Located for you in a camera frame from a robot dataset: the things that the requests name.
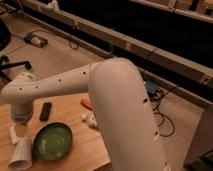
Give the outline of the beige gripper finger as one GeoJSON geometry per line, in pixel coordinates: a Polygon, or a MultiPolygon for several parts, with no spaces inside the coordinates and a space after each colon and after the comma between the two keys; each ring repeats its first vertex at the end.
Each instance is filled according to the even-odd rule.
{"type": "Polygon", "coordinates": [[[15,132],[17,137],[24,137],[26,135],[26,126],[25,125],[16,125],[15,132]]]}

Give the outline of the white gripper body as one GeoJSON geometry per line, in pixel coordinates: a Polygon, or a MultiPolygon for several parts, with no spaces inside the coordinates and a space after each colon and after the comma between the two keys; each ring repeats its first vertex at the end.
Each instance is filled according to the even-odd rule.
{"type": "Polygon", "coordinates": [[[26,125],[33,116],[34,105],[32,102],[23,104],[11,104],[11,119],[15,123],[26,125]]]}

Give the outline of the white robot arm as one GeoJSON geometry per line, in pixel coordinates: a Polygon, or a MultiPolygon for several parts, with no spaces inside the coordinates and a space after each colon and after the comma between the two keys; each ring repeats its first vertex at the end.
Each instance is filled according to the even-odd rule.
{"type": "Polygon", "coordinates": [[[1,97],[11,118],[26,123],[37,98],[86,92],[92,104],[113,171],[171,171],[150,100],[137,67],[111,58],[36,81],[24,72],[1,97]]]}

